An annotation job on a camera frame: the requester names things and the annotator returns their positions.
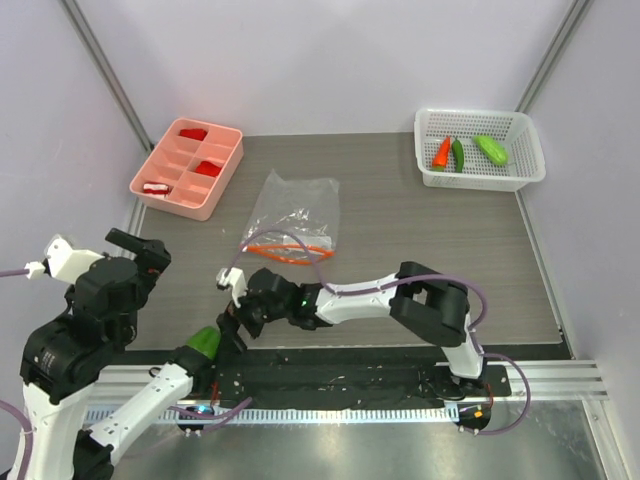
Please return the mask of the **green fake pepper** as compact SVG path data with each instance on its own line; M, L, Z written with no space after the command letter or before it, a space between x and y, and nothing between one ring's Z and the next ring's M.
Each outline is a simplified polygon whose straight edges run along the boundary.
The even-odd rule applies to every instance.
M186 345L209 360L214 360L220 345L221 333L213 326L206 326L192 335Z

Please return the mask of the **dark green fake chili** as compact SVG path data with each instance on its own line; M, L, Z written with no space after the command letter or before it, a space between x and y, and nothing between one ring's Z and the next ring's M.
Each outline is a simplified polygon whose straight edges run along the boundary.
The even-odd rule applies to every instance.
M455 138L451 143L451 152L455 162L455 172L462 173L465 163L465 154L463 145L458 138Z

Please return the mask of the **green fake pea pod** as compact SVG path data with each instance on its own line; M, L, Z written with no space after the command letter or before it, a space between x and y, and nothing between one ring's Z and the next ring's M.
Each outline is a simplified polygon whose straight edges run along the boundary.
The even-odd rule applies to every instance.
M505 166L509 161L509 154L505 147L497 142L493 137L486 135L476 135L473 141L480 151L497 166Z

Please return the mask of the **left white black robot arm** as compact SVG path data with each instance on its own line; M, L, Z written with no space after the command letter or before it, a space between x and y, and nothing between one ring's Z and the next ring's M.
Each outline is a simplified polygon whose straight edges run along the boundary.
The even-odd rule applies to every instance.
M160 240L113 228L106 241L129 257L77 249L57 235L26 275L67 283L66 308L31 333L20 366L23 410L13 467L6 479L109 479L133 443L161 413L189 396L205 397L220 342L204 327L177 347L139 392L90 428L83 426L101 371L137 335L137 317L171 255Z

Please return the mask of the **orange fake carrot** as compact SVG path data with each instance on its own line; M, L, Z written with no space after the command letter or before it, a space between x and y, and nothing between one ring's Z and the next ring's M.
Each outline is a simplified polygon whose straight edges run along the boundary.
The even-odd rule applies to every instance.
M431 168L434 171L444 171L447 167L449 152L451 148L451 138L446 137L439 146L436 155L433 157Z

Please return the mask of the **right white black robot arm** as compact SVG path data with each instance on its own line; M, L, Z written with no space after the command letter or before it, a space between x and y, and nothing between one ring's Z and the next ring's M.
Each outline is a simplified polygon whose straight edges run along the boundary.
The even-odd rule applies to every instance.
M407 261L377 280L355 284L301 283L267 268L251 276L236 267L221 269L216 286L231 295L217 323L223 337L243 352L239 329L252 338L268 323L285 320L302 330L330 328L352 320L388 318L443 352L449 371L437 392L454 387L472 395L488 381L484 352L475 337L469 295L478 288L463 280Z

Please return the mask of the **clear orange zip top bag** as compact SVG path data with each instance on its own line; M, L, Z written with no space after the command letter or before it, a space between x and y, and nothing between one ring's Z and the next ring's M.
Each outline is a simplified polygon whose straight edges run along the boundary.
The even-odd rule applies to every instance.
M285 180L267 176L240 241L240 249L292 265L336 253L340 183L333 178Z

